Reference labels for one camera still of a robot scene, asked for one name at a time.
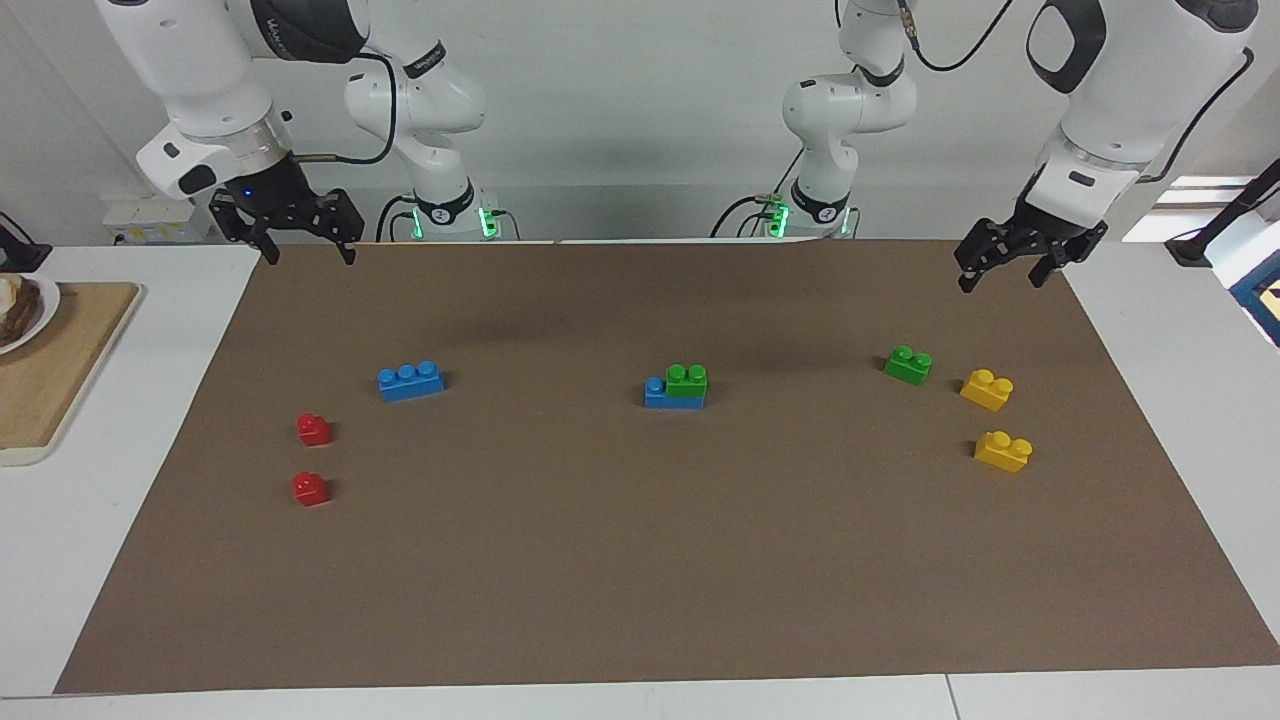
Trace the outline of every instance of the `brown paper mat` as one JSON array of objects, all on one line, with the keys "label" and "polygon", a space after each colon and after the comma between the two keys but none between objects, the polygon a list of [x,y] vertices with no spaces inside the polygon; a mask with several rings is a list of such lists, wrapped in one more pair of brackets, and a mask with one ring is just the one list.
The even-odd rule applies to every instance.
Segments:
[{"label": "brown paper mat", "polygon": [[0,465],[44,459],[141,291],[134,283],[59,283],[49,325],[0,356]]},{"label": "brown paper mat", "polygon": [[[966,297],[951,247],[289,249],[58,692],[1280,662],[1066,283]],[[901,342],[922,388],[878,370]],[[425,357],[444,395],[378,398]],[[704,411],[640,406],[673,361]],[[970,459],[997,428],[1028,470]]]}]

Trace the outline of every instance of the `table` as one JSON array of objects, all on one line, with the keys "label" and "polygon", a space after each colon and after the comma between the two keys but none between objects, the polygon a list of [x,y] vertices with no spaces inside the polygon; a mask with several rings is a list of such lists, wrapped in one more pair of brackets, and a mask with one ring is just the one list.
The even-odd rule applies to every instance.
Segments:
[{"label": "table", "polygon": [[[0,573],[19,580],[0,587],[6,609],[0,696],[42,696],[52,688],[255,260],[234,247],[67,249],[46,266],[63,281],[142,282],[148,295],[63,446],[42,465],[0,474],[0,547],[6,548]],[[1105,245],[1068,277],[1275,630],[1280,487],[1268,482],[1268,471],[1280,450],[1268,442],[1263,419],[1280,400],[1280,356],[1210,273],[1175,268],[1160,247]],[[1179,309],[1194,311],[1180,316]],[[116,450],[104,459],[104,447]],[[495,717],[526,716],[521,708],[563,717],[609,707],[643,717],[716,711],[764,717],[841,707],[849,716],[873,717],[954,717],[956,708],[965,719],[1079,717],[1105,707],[1126,708],[1129,716],[1197,717],[1203,710],[1197,702],[1211,702],[1217,714],[1270,717],[1280,706],[1280,669],[8,700],[0,717],[177,708],[209,717],[246,708],[339,716],[343,703],[362,712],[383,707],[387,716],[410,708],[474,715],[488,707]]]}]

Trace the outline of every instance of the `white wall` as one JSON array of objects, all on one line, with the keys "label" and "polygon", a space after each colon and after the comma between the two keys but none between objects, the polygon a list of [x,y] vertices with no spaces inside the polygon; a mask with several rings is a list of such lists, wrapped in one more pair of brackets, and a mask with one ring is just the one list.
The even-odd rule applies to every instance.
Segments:
[{"label": "white wall", "polygon": [[[0,3],[118,149],[132,155],[164,124],[159,101],[133,76],[92,3]],[[1187,160],[1280,64],[1280,3],[1263,5],[1256,69],[1208,115]],[[819,0],[435,0],[431,6],[451,58],[490,96],[485,127],[461,138],[472,176],[520,214],[526,236],[705,234],[731,200],[772,188],[794,155],[796,141],[781,120],[787,85],[847,69],[831,5]],[[925,4],[918,13],[925,51],[936,60],[957,56],[997,6],[996,0]],[[863,172],[855,202],[865,210],[864,237],[956,237],[979,215],[1007,215],[1065,108],[1065,99],[1043,86],[1024,58],[1038,6],[1015,4],[983,53],[960,72],[937,76],[909,60],[922,97],[915,122],[858,142]],[[378,142],[342,109],[349,67],[261,61],[260,68],[278,109],[296,115],[291,135],[300,151],[376,151]],[[6,82],[0,105],[27,102],[26,87]],[[1270,136],[1280,136],[1280,117],[1262,122]],[[31,118],[6,132],[10,145],[23,147],[67,143],[67,135]],[[0,164],[4,182],[12,183],[29,177],[36,159],[6,145]],[[77,184],[78,172],[78,165],[76,172],[47,172],[38,178],[38,192]],[[378,197],[407,187],[393,161],[308,173],[317,190],[353,190],[370,220]],[[119,167],[106,174],[120,187],[134,182]],[[1115,237],[1160,192],[1143,188],[1121,202],[1110,218]],[[63,213],[76,214],[78,225],[101,215],[100,206],[92,213],[86,206],[81,199]],[[46,209],[40,214],[31,224],[63,241],[65,231]]]},{"label": "white wall", "polygon": [[105,242],[101,196],[145,178],[0,4],[0,209],[40,240]]},{"label": "white wall", "polygon": [[[1270,0],[1271,14],[1280,13],[1275,0]],[[1277,38],[1271,36],[1270,42]],[[1253,100],[1236,113],[1235,118],[1219,133],[1217,138],[1190,163],[1188,172],[1198,174],[1257,176],[1276,158],[1280,158],[1280,72],[1272,72]],[[1231,173],[1222,173],[1224,169]]]},{"label": "white wall", "polygon": [[1280,220],[1280,195],[1272,195],[1271,200],[1258,206],[1258,214],[1271,222]]}]

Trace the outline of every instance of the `black cable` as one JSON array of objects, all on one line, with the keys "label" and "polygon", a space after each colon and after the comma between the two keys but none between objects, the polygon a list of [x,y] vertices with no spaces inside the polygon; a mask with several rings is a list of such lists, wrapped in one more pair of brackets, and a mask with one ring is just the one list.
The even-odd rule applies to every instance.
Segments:
[{"label": "black cable", "polygon": [[721,225],[723,225],[724,220],[727,220],[728,217],[733,214],[733,210],[737,210],[742,205],[748,205],[751,202],[760,202],[760,201],[756,200],[754,195],[748,195],[746,197],[737,200],[732,205],[730,205],[728,209],[726,209],[724,213],[721,214],[721,218],[716,220],[716,227],[712,228],[712,234],[709,234],[708,237],[716,237],[716,234],[719,233]]},{"label": "black cable", "polygon": [[1187,232],[1180,232],[1180,233],[1175,234],[1174,237],[1171,237],[1171,238],[1166,240],[1165,242],[1172,242],[1172,241],[1175,241],[1175,240],[1181,240],[1181,238],[1184,238],[1184,237],[1187,237],[1187,236],[1189,236],[1189,234],[1196,234],[1196,233],[1201,232],[1202,229],[1204,229],[1204,228],[1207,228],[1207,227],[1208,227],[1208,225],[1204,225],[1204,227],[1199,227],[1199,228],[1196,228],[1196,229],[1193,229],[1193,231],[1187,231]]},{"label": "black cable", "polygon": [[36,241],[31,240],[31,233],[27,232],[27,228],[19,225],[18,220],[14,220],[12,217],[9,217],[9,213],[0,211],[0,218],[4,218],[4,222],[9,223],[10,225],[13,225],[15,231],[22,233],[22,237],[27,240],[27,245],[36,245]]},{"label": "black cable", "polygon": [[1276,196],[1276,193],[1280,193],[1280,187],[1276,187],[1275,190],[1272,190],[1271,192],[1268,192],[1265,197],[1260,199],[1253,205],[1249,205],[1249,211],[1257,210],[1258,208],[1266,205],[1267,201],[1270,201],[1272,197]]},{"label": "black cable", "polygon": [[[772,217],[773,215],[771,213],[758,213],[755,215],[748,215],[746,219],[742,220],[742,224],[737,227],[737,234],[733,236],[733,237],[742,237],[742,231],[746,229],[746,223],[750,223],[751,220],[755,220],[755,227],[758,228],[758,227],[760,227],[760,220],[767,220],[767,219],[769,219]],[[751,234],[748,236],[748,237],[755,237],[755,231],[753,229]]]},{"label": "black cable", "polygon": [[920,51],[920,38],[916,37],[915,17],[911,15],[911,9],[906,6],[906,0],[897,0],[897,6],[902,13],[902,27],[906,29],[906,38],[911,44],[911,50],[915,51],[915,56],[920,59],[920,63],[925,68],[929,68],[936,73],[950,73],[951,70],[955,70],[963,67],[969,60],[972,60],[973,56],[978,54],[978,50],[980,50],[982,46],[987,42],[987,38],[991,37],[991,33],[996,32],[996,26],[998,26],[1000,20],[1005,18],[1005,13],[1009,12],[1009,8],[1011,8],[1012,4],[1014,0],[1005,0],[1005,4],[1000,8],[1000,12],[996,13],[995,19],[991,20],[989,26],[987,26],[987,31],[983,32],[982,37],[978,38],[978,42],[975,42],[974,46],[970,47],[968,53],[965,53],[964,58],[960,58],[960,60],[950,65],[934,65],[933,63],[929,61],[928,58],[924,56],[924,53]]},{"label": "black cable", "polygon": [[383,241],[383,228],[387,225],[387,217],[392,214],[392,208],[394,208],[398,202],[412,202],[412,201],[413,201],[412,195],[397,195],[396,197],[388,200],[387,205],[383,205],[383,213],[378,215],[378,231],[374,232],[375,243]]},{"label": "black cable", "polygon": [[511,225],[516,228],[516,240],[525,240],[520,237],[520,220],[516,219],[516,214],[511,210],[494,210],[494,218],[511,218]]},{"label": "black cable", "polygon": [[390,129],[387,131],[387,143],[383,146],[383,151],[372,158],[347,158],[346,155],[334,154],[320,154],[320,155],[297,155],[294,160],[298,163],[346,163],[348,165],[374,165],[381,163],[387,155],[390,154],[392,147],[396,146],[396,124],[398,122],[399,114],[399,88],[396,87],[396,68],[392,61],[383,55],[375,53],[357,53],[356,58],[364,58],[366,60],[378,60],[387,67],[387,79],[392,83],[392,123]]},{"label": "black cable", "polygon": [[1138,178],[1137,184],[1160,182],[1166,177],[1169,177],[1169,170],[1174,167],[1174,163],[1178,161],[1178,156],[1181,155],[1183,145],[1187,145],[1187,138],[1189,138],[1192,133],[1196,132],[1196,126],[1198,126],[1201,119],[1204,118],[1204,114],[1208,113],[1210,108],[1212,108],[1213,104],[1217,102],[1217,99],[1225,95],[1226,91],[1230,90],[1233,85],[1235,85],[1235,81],[1240,79],[1240,76],[1249,72],[1249,67],[1253,65],[1253,50],[1245,47],[1243,53],[1244,53],[1244,64],[1240,65],[1240,69],[1235,70],[1235,73],[1231,77],[1226,78],[1226,82],[1224,82],[1222,86],[1219,87],[1217,91],[1213,95],[1211,95],[1208,100],[1204,101],[1204,105],[1201,106],[1199,111],[1196,113],[1196,117],[1192,118],[1192,123],[1187,126],[1187,129],[1183,131],[1183,136],[1178,138],[1178,145],[1174,146],[1174,151],[1169,155],[1169,160],[1165,161],[1165,169],[1160,170],[1158,176],[1142,176],[1140,178]]},{"label": "black cable", "polygon": [[389,233],[392,242],[396,242],[396,220],[403,220],[403,219],[412,220],[413,213],[397,213],[396,217],[392,218],[390,233]]},{"label": "black cable", "polygon": [[791,174],[791,170],[796,169],[796,163],[800,161],[801,155],[804,155],[804,147],[796,151],[796,156],[791,159],[791,164],[787,165],[787,170],[782,173],[782,179],[778,181],[778,184],[773,186],[773,195],[782,191],[782,186],[787,182],[787,177]]},{"label": "black cable", "polygon": [[850,208],[850,213],[858,213],[858,219],[854,220],[854,232],[849,234],[849,240],[858,240],[858,228],[863,224],[863,211],[858,208]]}]

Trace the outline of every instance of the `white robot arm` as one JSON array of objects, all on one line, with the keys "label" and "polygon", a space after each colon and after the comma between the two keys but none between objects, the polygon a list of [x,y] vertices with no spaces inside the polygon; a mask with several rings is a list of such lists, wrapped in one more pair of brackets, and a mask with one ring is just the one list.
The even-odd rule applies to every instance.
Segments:
[{"label": "white robot arm", "polygon": [[979,220],[956,250],[960,287],[972,292],[983,273],[1023,255],[1044,255],[1030,273],[1036,287],[1085,260],[1116,199],[1158,179],[1142,173],[1252,61],[1245,44],[1257,13],[1257,0],[1044,3],[1027,54],[1070,105],[1012,217]]},{"label": "white robot arm", "polygon": [[[332,63],[367,53],[389,59],[398,109],[394,128],[387,114],[390,86],[381,73],[360,73],[348,81],[348,113],[362,129],[390,141],[413,181],[417,208],[435,233],[480,236],[481,215],[472,211],[477,191],[461,152],[445,136],[479,128],[485,97],[426,29],[425,0],[233,0],[228,10],[256,58]],[[333,159],[300,158],[303,163]]]},{"label": "white robot arm", "polygon": [[[468,220],[466,213],[475,190],[443,135],[479,127],[483,95],[445,61],[444,46],[422,32],[425,3],[95,1],[118,45],[169,114],[165,129],[138,152],[138,164],[172,197],[225,183],[215,191],[210,210],[228,240],[247,242],[275,263],[279,250],[268,231],[305,229],[333,241],[352,263],[352,243],[364,232],[364,219],[342,190],[316,196],[300,161],[370,164],[383,158],[297,158],[289,152],[283,133],[273,127],[270,95],[252,74],[253,56],[314,63],[384,59],[403,111],[396,113],[390,104],[389,81],[356,76],[347,90],[352,115],[361,127],[389,140],[410,165],[420,208],[436,225],[454,232],[480,228],[480,217]],[[394,128],[388,106],[396,115]],[[419,132],[425,142],[415,138]],[[439,208],[449,217],[435,211]]]},{"label": "white robot arm", "polygon": [[790,220],[801,234],[826,236],[842,225],[858,173],[850,136],[900,128],[915,114],[895,0],[850,0],[840,45],[856,65],[851,73],[799,82],[783,100],[782,117],[804,143]]}]

